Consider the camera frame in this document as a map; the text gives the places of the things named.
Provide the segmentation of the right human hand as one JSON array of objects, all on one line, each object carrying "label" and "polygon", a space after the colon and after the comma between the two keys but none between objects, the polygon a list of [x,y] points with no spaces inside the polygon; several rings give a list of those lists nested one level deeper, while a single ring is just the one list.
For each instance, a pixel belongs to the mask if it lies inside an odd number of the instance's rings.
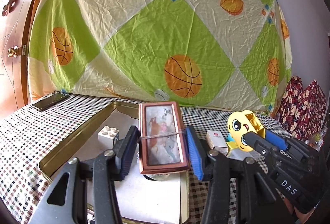
[{"label": "right human hand", "polygon": [[306,221],[308,221],[308,219],[311,217],[311,215],[314,213],[317,207],[315,206],[308,213],[301,213],[296,207],[292,205],[292,203],[287,198],[283,198],[283,202],[286,205],[287,209],[289,210],[290,214],[296,215],[300,223],[306,223]]}]

